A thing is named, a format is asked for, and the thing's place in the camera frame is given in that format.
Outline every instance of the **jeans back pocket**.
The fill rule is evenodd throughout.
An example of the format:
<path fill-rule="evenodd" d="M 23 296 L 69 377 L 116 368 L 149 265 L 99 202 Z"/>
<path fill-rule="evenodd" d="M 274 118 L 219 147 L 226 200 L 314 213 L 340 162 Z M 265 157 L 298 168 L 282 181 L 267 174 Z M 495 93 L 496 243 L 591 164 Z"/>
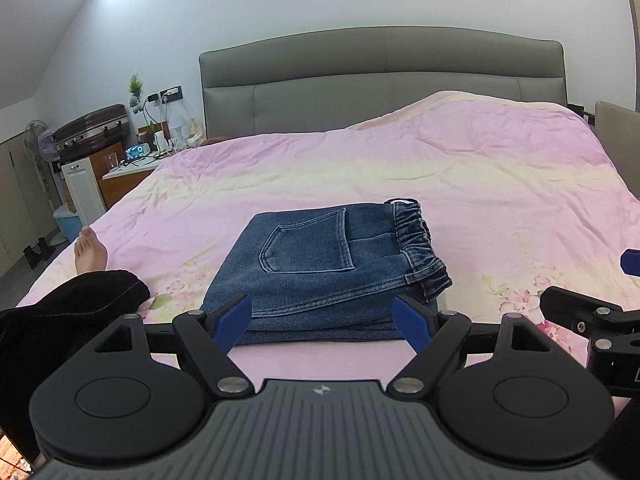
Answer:
<path fill-rule="evenodd" d="M 353 270 L 341 208 L 299 224 L 273 230 L 260 251 L 266 272 L 305 274 Z"/>

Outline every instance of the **bedspread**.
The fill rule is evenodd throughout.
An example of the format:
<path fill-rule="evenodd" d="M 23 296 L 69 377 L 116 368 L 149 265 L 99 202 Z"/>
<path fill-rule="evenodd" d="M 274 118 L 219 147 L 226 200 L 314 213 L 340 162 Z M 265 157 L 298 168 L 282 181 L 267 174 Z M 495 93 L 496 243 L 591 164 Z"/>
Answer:
<path fill-rule="evenodd" d="M 640 248 L 640 202 L 587 124 L 552 104 L 440 92 L 345 130 L 187 150 L 93 228 L 108 268 L 136 273 L 152 291 L 140 309 L 145 321 L 168 322 L 200 306 L 255 214 L 394 197 L 422 205 L 453 279 L 441 309 L 478 322 L 520 312 L 584 362 L 585 340 L 543 319 L 542 291 L 558 285 L 640 306 L 640 279 L 619 266 L 626 248 Z M 67 248 L 21 304 L 74 274 Z M 412 354 L 395 341 L 247 346 L 230 355 L 259 385 L 264 377 L 385 383 Z"/>

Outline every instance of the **power socket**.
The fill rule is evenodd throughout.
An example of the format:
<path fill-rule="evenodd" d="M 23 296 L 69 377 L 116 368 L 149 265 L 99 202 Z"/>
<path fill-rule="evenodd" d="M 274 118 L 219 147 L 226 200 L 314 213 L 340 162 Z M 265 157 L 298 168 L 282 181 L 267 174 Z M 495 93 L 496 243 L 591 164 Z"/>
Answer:
<path fill-rule="evenodd" d="M 181 86 L 175 86 L 160 92 L 160 102 L 162 103 L 172 103 L 173 101 L 179 101 L 180 99 L 182 99 Z"/>

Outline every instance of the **black boot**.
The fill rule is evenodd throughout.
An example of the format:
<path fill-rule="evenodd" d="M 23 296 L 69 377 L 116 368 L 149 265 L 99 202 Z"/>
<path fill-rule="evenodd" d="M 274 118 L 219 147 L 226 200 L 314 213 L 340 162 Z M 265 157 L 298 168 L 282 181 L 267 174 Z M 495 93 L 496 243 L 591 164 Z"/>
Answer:
<path fill-rule="evenodd" d="M 42 237 L 38 238 L 38 247 L 40 248 L 40 254 L 47 261 L 53 253 L 56 252 L 55 248 L 47 244 L 47 240 Z"/>
<path fill-rule="evenodd" d="M 25 247 L 23 253 L 27 257 L 27 263 L 29 264 L 31 269 L 35 269 L 40 263 L 42 256 L 34 251 L 31 246 Z"/>

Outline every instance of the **brown suitcase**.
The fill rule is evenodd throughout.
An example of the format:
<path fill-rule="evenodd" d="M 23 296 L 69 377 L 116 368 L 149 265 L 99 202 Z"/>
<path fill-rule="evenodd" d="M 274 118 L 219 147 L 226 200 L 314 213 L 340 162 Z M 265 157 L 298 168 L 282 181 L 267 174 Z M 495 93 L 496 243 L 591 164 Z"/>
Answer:
<path fill-rule="evenodd" d="M 129 117 L 124 105 L 96 110 L 71 121 L 53 135 L 60 164 L 79 160 L 129 137 Z"/>

